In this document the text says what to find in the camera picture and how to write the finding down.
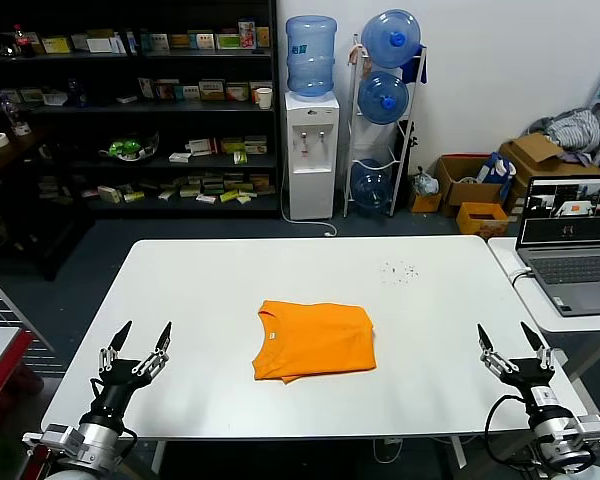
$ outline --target cardboard box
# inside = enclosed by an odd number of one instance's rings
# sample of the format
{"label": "cardboard box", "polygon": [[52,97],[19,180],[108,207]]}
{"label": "cardboard box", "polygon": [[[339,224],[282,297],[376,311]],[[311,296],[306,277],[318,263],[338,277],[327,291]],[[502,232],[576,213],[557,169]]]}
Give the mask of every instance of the cardboard box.
{"label": "cardboard box", "polygon": [[413,213],[435,213],[440,207],[440,201],[442,200],[442,194],[436,195],[418,195],[411,190],[412,199],[409,201],[411,204],[411,212]]}
{"label": "cardboard box", "polygon": [[527,185],[515,180],[502,209],[509,215],[509,223],[516,223],[522,218],[524,202],[527,198]]}
{"label": "cardboard box", "polygon": [[465,177],[478,175],[488,155],[443,155],[438,160],[435,177],[440,183],[444,203],[459,207],[464,202],[499,203],[500,185],[459,183]]}
{"label": "cardboard box", "polygon": [[479,235],[487,240],[505,235],[509,221],[497,203],[464,202],[460,205],[456,223],[464,235]]}
{"label": "cardboard box", "polygon": [[564,150],[540,133],[505,142],[500,146],[500,154],[516,166],[516,178],[525,187],[531,177],[571,175],[600,175],[596,166],[566,163],[556,155]]}

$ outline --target orange t-shirt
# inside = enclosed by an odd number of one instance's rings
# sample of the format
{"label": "orange t-shirt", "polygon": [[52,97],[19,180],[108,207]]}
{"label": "orange t-shirt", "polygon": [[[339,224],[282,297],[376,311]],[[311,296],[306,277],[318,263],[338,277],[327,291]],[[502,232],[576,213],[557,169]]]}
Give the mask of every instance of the orange t-shirt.
{"label": "orange t-shirt", "polygon": [[256,380],[288,383],[305,375],[376,368],[373,324],[361,307],[266,300],[258,315],[265,337],[253,361]]}

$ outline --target grey cloth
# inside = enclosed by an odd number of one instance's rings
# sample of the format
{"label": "grey cloth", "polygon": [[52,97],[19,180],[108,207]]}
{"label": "grey cloth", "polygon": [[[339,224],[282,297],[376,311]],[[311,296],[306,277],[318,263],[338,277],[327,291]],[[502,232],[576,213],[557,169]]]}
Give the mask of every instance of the grey cloth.
{"label": "grey cloth", "polygon": [[553,143],[570,152],[589,153],[600,144],[600,124],[586,108],[541,118],[527,129],[527,133],[534,132],[544,133]]}

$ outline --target orange box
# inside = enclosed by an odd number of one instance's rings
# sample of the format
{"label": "orange box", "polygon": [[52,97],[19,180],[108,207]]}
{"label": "orange box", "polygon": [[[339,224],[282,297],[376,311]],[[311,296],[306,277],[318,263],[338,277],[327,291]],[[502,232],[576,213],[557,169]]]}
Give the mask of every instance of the orange box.
{"label": "orange box", "polygon": [[411,211],[413,213],[435,213],[440,206],[440,200],[442,200],[441,193],[435,195],[418,195],[416,193],[414,194]]}
{"label": "orange box", "polygon": [[497,203],[465,202],[460,205],[456,223],[464,235],[479,235],[487,240],[505,235],[509,221]]}

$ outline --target blue water bottle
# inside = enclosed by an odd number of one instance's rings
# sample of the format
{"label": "blue water bottle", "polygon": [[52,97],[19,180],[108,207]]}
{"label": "blue water bottle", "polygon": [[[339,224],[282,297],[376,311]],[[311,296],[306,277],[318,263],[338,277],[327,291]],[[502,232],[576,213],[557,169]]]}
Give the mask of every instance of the blue water bottle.
{"label": "blue water bottle", "polygon": [[287,86],[299,95],[317,97],[333,89],[333,48],[338,25],[316,15],[287,20]]}
{"label": "blue water bottle", "polygon": [[388,10],[367,22],[362,30],[362,44],[373,63],[398,68],[418,53],[420,25],[409,12]]}
{"label": "blue water bottle", "polygon": [[380,169],[380,164],[372,158],[354,163],[351,168],[351,197],[356,205],[370,212],[383,212],[393,195],[390,174],[388,168]]}
{"label": "blue water bottle", "polygon": [[409,104],[409,91],[398,77],[386,72],[371,72],[360,82],[358,106],[372,123],[386,125],[398,120]]}

